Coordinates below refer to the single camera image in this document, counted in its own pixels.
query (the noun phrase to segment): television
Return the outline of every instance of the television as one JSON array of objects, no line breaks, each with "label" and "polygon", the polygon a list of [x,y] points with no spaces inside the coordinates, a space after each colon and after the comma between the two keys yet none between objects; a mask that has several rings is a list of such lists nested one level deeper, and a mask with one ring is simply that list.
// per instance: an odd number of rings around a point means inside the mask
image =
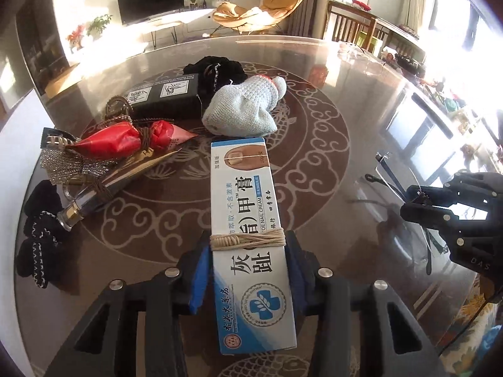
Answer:
[{"label": "television", "polygon": [[122,24],[134,24],[184,7],[184,0],[117,0]]}]

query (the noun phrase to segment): toe nail cream box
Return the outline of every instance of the toe nail cream box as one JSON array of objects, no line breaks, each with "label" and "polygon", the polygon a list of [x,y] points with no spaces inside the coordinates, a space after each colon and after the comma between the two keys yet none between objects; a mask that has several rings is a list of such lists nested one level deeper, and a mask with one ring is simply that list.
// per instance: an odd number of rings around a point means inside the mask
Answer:
[{"label": "toe nail cream box", "polygon": [[[263,138],[211,144],[212,234],[281,228]],[[215,307],[222,354],[297,346],[285,248],[213,251]]]}]

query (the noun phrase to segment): black box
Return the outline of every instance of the black box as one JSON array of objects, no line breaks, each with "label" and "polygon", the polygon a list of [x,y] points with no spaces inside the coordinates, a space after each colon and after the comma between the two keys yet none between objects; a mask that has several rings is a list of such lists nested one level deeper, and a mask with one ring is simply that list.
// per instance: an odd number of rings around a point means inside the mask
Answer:
[{"label": "black box", "polygon": [[200,119],[203,106],[197,94],[198,74],[182,75],[135,87],[125,93],[133,118]]}]

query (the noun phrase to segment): red plastic bag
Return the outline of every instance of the red plastic bag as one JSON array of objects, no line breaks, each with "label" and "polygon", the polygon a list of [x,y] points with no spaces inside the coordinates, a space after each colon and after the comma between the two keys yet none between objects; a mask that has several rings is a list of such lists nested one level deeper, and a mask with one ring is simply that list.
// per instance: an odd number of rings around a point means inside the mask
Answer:
[{"label": "red plastic bag", "polygon": [[[154,150],[171,150],[195,136],[197,134],[187,132],[166,120],[159,120],[150,128],[150,147]],[[120,122],[66,148],[90,159],[128,157],[141,148],[140,132],[130,122]]]}]

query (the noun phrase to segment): string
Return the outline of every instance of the string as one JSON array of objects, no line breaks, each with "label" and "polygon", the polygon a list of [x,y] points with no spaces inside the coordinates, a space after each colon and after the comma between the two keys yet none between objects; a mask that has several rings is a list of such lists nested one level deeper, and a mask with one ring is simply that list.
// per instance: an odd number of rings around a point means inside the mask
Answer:
[{"label": "string", "polygon": [[285,232],[283,228],[266,230],[260,234],[215,234],[210,236],[212,251],[226,251],[245,247],[280,247],[285,246]]},{"label": "string", "polygon": [[97,196],[105,202],[112,201],[114,199],[114,195],[110,192],[110,190],[102,183],[102,181],[95,177],[90,176],[91,185],[96,191]]},{"label": "string", "polygon": [[140,132],[141,150],[147,150],[150,147],[150,128],[137,128]]}]

